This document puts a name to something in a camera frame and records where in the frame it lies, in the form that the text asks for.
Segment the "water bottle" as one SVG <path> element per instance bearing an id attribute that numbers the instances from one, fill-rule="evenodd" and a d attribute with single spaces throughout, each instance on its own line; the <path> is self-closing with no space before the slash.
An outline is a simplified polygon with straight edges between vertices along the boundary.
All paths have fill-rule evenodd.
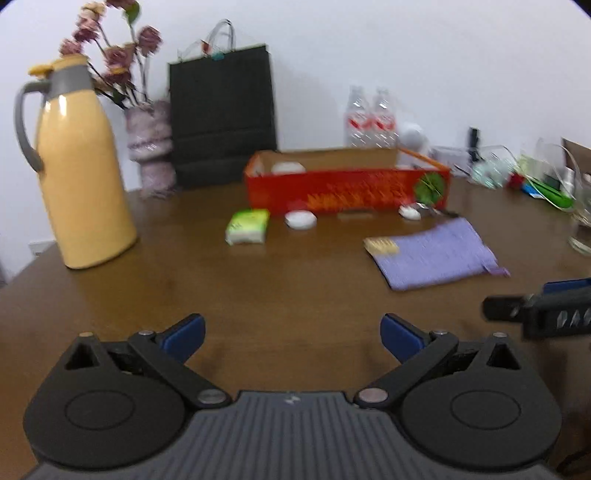
<path id="1" fill-rule="evenodd" d="M 349 101 L 345 113 L 346 145 L 349 148 L 369 147 L 370 129 L 372 129 L 372 116 L 363 88 L 352 86 L 349 90 Z"/>
<path id="2" fill-rule="evenodd" d="M 389 90 L 377 88 L 372 105 L 372 133 L 378 148 L 392 149 L 397 146 L 397 121 Z"/>

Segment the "black upright device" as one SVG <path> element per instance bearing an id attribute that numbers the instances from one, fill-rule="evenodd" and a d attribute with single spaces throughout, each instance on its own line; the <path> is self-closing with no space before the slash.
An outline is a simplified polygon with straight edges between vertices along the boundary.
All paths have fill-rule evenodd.
<path id="1" fill-rule="evenodd" d="M 471 127 L 468 135 L 468 153 L 470 155 L 470 162 L 472 164 L 481 161 L 480 155 L 480 130 L 478 128 Z"/>

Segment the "black paper bag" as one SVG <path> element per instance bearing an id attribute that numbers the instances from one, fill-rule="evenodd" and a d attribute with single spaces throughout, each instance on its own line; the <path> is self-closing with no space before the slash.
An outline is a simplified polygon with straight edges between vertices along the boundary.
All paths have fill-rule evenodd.
<path id="1" fill-rule="evenodd" d="M 238 182 L 250 157 L 274 150 L 276 109 L 264 44 L 238 49 L 219 21 L 168 65 L 171 164 L 180 187 Z"/>

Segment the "white round speaker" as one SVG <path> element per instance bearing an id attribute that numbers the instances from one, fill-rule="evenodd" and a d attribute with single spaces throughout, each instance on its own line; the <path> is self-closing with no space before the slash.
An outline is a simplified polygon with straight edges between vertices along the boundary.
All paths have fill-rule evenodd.
<path id="1" fill-rule="evenodd" d="M 415 157 L 404 153 L 402 150 L 406 149 L 417 154 L 426 154 L 428 152 L 428 139 L 420 125 L 413 122 L 403 122 L 398 128 L 398 146 L 400 153 L 400 163 L 405 166 L 410 166 Z"/>

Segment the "crumpled iridescent wrap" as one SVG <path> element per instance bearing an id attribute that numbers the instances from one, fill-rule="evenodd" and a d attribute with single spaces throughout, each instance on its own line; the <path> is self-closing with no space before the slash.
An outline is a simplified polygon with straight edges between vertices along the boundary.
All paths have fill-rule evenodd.
<path id="1" fill-rule="evenodd" d="M 489 158 L 473 165 L 470 180 L 489 189 L 504 188 L 511 175 L 514 173 L 517 163 L 509 158 Z"/>

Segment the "purple cloth pouch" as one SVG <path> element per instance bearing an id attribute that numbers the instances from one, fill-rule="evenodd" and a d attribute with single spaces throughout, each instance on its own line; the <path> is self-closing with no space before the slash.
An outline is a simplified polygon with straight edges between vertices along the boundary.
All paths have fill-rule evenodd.
<path id="1" fill-rule="evenodd" d="M 395 291 L 447 284 L 482 274 L 509 274 L 464 218 L 413 235 L 390 238 L 400 248 L 397 255 L 370 257 Z"/>

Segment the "white translucent container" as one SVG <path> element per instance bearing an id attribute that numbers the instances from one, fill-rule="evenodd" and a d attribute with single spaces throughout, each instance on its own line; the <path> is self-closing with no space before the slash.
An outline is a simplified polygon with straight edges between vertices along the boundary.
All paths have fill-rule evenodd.
<path id="1" fill-rule="evenodd" d="M 294 161 L 277 162 L 276 164 L 273 164 L 273 167 L 271 167 L 270 170 L 270 173 L 273 175 L 290 175 L 306 172 L 307 169 L 305 169 L 303 164 Z"/>

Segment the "white round security tag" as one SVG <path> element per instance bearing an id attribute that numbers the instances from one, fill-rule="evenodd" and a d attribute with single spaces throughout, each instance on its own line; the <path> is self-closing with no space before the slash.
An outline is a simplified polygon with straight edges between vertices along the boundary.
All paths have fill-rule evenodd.
<path id="1" fill-rule="evenodd" d="M 284 215 L 284 222 L 293 230 L 310 230 L 315 227 L 317 221 L 317 216 L 307 210 L 294 210 Z"/>

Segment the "pink textured vase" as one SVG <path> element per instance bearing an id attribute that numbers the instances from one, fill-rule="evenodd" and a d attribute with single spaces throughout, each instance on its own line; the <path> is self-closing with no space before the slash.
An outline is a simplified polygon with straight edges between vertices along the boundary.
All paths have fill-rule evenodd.
<path id="1" fill-rule="evenodd" d="M 170 104 L 157 100 L 125 111 L 129 159 L 139 165 L 143 198 L 169 196 L 176 173 L 169 156 L 173 150 Z"/>

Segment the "green plastic item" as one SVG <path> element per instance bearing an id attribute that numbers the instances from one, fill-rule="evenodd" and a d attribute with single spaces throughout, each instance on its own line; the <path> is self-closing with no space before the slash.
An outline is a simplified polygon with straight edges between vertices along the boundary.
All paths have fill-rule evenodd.
<path id="1" fill-rule="evenodd" d="M 549 204 L 561 211 L 570 211 L 574 205 L 572 196 L 548 186 L 534 178 L 527 178 L 523 185 L 523 191 L 532 197 L 546 200 Z"/>

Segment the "green tissue pack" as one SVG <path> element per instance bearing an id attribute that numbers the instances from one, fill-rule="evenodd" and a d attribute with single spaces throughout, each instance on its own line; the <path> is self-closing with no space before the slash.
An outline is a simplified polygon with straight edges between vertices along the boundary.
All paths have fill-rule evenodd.
<path id="1" fill-rule="evenodd" d="M 228 245 L 263 244 L 270 212 L 266 209 L 249 209 L 232 215 L 225 229 Z"/>

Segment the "small yellow soap bar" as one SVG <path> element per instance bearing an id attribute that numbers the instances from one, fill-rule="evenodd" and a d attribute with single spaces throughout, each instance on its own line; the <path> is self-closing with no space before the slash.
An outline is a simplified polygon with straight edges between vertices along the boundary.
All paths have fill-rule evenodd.
<path id="1" fill-rule="evenodd" d="M 390 237 L 372 237 L 363 240 L 363 247 L 372 256 L 397 255 L 399 246 Z"/>

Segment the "left water bottle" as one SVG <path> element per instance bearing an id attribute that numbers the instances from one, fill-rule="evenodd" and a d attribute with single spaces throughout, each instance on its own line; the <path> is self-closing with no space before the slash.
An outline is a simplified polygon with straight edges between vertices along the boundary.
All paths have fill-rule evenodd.
<path id="1" fill-rule="evenodd" d="M 372 116 L 363 88 L 352 86 L 349 90 L 349 101 L 345 113 L 346 145 L 349 148 L 369 147 L 370 129 L 372 129 Z"/>

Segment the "right water bottle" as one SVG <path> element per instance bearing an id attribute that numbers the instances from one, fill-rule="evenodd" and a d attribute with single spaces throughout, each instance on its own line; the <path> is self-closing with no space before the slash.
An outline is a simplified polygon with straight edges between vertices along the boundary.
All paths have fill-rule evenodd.
<path id="1" fill-rule="evenodd" d="M 372 133 L 378 148 L 392 149 L 397 146 L 397 121 L 389 90 L 377 88 L 372 105 Z"/>

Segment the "yellow thermos jug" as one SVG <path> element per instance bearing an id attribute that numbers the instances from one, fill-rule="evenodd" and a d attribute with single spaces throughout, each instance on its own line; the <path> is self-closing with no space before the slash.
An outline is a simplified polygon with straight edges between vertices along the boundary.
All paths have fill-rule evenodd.
<path id="1" fill-rule="evenodd" d="M 103 264 L 138 234 L 87 58 L 66 55 L 31 74 L 14 104 L 19 147 L 37 174 L 64 265 L 83 270 Z"/>

